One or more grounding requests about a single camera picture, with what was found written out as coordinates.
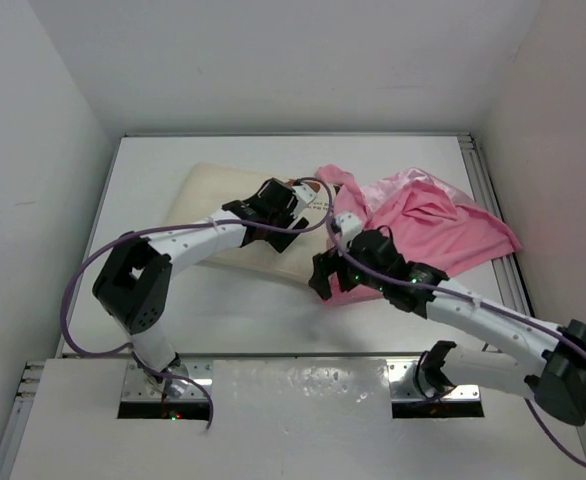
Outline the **pink satin pillowcase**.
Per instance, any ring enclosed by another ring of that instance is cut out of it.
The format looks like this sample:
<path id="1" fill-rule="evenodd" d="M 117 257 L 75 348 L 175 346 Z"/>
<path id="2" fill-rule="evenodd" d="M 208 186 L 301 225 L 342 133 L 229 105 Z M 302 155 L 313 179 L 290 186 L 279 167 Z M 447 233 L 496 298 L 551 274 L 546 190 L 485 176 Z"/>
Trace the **pink satin pillowcase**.
<path id="1" fill-rule="evenodd" d="M 512 230 L 456 187 L 418 168 L 366 186 L 335 165 L 316 171 L 335 186 L 334 213 L 356 214 L 366 229 L 388 227 L 396 249 L 455 277 L 522 248 Z"/>

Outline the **cream pillow with bear print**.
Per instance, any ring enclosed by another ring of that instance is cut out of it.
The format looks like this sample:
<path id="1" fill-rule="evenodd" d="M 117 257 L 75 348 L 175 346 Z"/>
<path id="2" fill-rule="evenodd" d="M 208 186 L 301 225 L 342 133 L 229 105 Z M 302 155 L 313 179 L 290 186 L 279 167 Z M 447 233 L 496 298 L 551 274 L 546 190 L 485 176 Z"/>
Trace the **cream pillow with bear print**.
<path id="1" fill-rule="evenodd" d="M 199 163 L 186 176 L 165 223 L 177 225 L 202 221 L 227 202 L 249 198 L 271 177 L 269 173 Z M 325 250 L 327 240 L 326 230 L 318 228 L 298 236 L 282 253 L 264 241 L 257 241 L 240 249 L 218 253 L 208 261 L 305 284 L 313 273 L 312 257 Z"/>

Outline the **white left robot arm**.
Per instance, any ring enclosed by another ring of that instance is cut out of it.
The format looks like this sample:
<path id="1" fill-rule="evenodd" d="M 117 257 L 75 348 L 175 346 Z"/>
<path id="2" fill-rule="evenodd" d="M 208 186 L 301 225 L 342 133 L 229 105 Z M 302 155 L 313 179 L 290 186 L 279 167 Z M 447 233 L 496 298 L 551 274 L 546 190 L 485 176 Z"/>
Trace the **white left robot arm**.
<path id="1" fill-rule="evenodd" d="M 114 247 L 92 289 L 94 297 L 129 337 L 141 363 L 155 374 L 177 364 L 178 354 L 159 321 L 171 279 L 220 252 L 264 241 L 283 252 L 309 226 L 302 212 L 316 192 L 299 181 L 275 178 L 244 200 L 233 200 L 203 220 L 204 225 L 166 231 Z"/>

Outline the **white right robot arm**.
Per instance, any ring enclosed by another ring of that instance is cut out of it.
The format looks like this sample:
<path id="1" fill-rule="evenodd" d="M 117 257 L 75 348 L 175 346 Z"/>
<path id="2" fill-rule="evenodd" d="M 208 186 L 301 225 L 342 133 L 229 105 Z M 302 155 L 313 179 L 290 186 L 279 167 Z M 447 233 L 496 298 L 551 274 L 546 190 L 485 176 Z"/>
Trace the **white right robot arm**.
<path id="1" fill-rule="evenodd" d="M 586 324 L 562 326 L 523 316 L 482 299 L 433 266 L 405 259 L 380 230 L 365 230 L 346 245 L 335 244 L 312 259 L 309 286 L 323 300 L 338 289 L 377 291 L 395 308 L 448 325 L 497 348 L 471 351 L 453 341 L 437 342 L 418 376 L 444 393 L 476 384 L 534 402 L 551 417 L 573 426 L 586 423 Z"/>

